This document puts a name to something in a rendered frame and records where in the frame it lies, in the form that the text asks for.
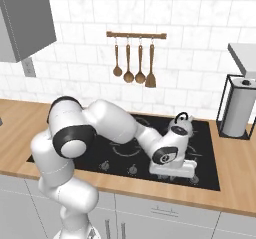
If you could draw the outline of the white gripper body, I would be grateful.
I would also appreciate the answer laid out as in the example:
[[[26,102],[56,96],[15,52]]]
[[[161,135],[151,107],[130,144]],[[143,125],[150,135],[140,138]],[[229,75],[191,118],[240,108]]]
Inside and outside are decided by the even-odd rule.
[[[184,160],[180,168],[172,168],[169,164],[158,165],[151,161],[149,172],[156,175],[193,178],[196,167],[197,163],[194,160]]]

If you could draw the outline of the black hob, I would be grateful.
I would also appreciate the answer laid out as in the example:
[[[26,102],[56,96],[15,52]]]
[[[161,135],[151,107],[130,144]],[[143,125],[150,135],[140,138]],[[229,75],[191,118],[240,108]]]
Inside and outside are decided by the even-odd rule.
[[[142,125],[156,129],[161,135],[167,133],[168,125],[172,120],[165,117],[147,115],[131,116]],[[209,124],[192,120],[192,126],[193,136],[189,138],[185,158],[187,160],[194,160],[197,163],[194,176],[199,178],[199,183],[195,186],[218,191],[220,186]],[[107,171],[100,169],[100,165],[104,161],[108,161],[110,165]],[[79,169],[149,181],[191,185],[189,181],[191,178],[151,174],[149,172],[150,158],[135,139],[125,144],[118,144],[98,135],[89,147],[89,150],[82,156],[75,158],[73,162],[75,166],[74,171]],[[135,175],[128,173],[128,169],[133,164],[137,168]]]

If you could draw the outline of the grey drawer front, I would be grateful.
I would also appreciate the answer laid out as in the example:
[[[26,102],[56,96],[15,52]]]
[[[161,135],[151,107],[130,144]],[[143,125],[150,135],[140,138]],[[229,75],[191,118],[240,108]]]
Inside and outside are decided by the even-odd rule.
[[[219,217],[217,211],[189,207],[174,203],[160,202],[143,198],[130,197],[125,195],[115,195],[116,209],[118,211],[138,214],[145,217],[174,221],[183,224],[195,225],[205,228],[214,228]],[[170,217],[161,214],[151,213],[151,208],[170,210],[179,213],[179,217]]]

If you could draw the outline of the grey cupboard door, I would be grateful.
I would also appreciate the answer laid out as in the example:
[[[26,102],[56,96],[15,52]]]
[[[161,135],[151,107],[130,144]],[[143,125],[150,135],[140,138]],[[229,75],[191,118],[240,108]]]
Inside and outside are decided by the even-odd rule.
[[[182,224],[117,211],[119,238],[125,222],[126,239],[212,239],[213,228]]]
[[[109,219],[111,239],[117,239],[116,215],[113,210],[95,208],[92,212],[89,213],[89,219],[92,225],[99,232],[101,239],[107,239],[105,220]]]
[[[0,189],[0,239],[48,239],[27,190]]]

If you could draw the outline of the black paper towel holder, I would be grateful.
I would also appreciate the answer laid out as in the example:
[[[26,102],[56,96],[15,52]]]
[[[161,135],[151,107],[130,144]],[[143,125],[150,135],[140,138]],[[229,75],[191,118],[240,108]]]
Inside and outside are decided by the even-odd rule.
[[[217,129],[218,129],[218,133],[219,133],[220,137],[241,139],[241,140],[249,140],[251,138],[252,134],[253,134],[253,131],[254,131],[254,127],[255,127],[255,124],[256,124],[256,117],[254,118],[254,121],[252,123],[250,131],[247,131],[247,129],[246,129],[245,132],[244,132],[244,135],[242,137],[238,137],[238,138],[229,137],[229,136],[225,135],[222,132],[223,122],[225,121],[224,111],[225,111],[225,107],[226,107],[226,104],[227,104],[227,99],[228,99],[228,94],[229,94],[229,91],[230,91],[231,83],[232,83],[233,79],[238,78],[238,77],[242,77],[242,78],[246,79],[242,75],[228,74],[226,76],[225,84],[224,84],[224,88],[223,88],[223,91],[222,91],[222,96],[221,96],[221,100],[220,100],[220,104],[219,104],[219,109],[218,109],[218,113],[217,113],[216,125],[217,125]]]

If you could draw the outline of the white paper towel roll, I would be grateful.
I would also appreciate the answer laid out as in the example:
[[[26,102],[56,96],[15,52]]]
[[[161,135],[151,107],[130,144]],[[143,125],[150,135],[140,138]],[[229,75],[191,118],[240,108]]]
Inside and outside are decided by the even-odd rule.
[[[256,81],[242,77],[233,79],[224,111],[222,132],[229,137],[242,137],[255,102]]]

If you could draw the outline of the wooden spatula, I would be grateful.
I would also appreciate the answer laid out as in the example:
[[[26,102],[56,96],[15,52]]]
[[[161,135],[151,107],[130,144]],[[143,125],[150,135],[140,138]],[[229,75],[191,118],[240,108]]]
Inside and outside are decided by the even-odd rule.
[[[156,78],[153,74],[154,45],[150,45],[150,70],[146,77],[145,86],[149,88],[156,87]]]

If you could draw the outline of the small wooden spoon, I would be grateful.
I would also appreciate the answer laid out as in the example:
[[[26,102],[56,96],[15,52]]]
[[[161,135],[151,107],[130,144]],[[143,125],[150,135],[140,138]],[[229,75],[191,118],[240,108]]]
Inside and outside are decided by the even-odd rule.
[[[115,57],[118,57],[118,45],[115,45]],[[115,76],[121,76],[122,75],[122,69],[119,67],[119,65],[116,65],[113,74]]]

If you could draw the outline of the grey wall cupboard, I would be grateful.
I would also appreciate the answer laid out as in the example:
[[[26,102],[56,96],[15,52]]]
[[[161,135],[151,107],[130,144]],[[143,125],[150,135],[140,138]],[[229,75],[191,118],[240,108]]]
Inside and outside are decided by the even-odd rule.
[[[49,0],[0,0],[0,62],[22,61],[55,41]]]
[[[246,79],[256,80],[256,44],[229,43],[228,51]]]

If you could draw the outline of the wooden utensil rail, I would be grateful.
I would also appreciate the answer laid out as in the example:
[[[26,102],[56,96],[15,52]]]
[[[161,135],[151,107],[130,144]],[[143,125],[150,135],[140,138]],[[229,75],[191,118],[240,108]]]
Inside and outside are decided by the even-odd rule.
[[[114,37],[114,38],[145,38],[145,39],[166,39],[166,33],[127,33],[127,32],[106,32],[107,37]]]

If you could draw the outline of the grey wall socket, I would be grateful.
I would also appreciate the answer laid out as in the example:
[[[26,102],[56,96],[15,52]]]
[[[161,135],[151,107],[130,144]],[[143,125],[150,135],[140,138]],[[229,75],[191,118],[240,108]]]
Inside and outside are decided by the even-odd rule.
[[[31,57],[28,57],[22,61],[23,72],[26,77],[36,77],[36,72]]]

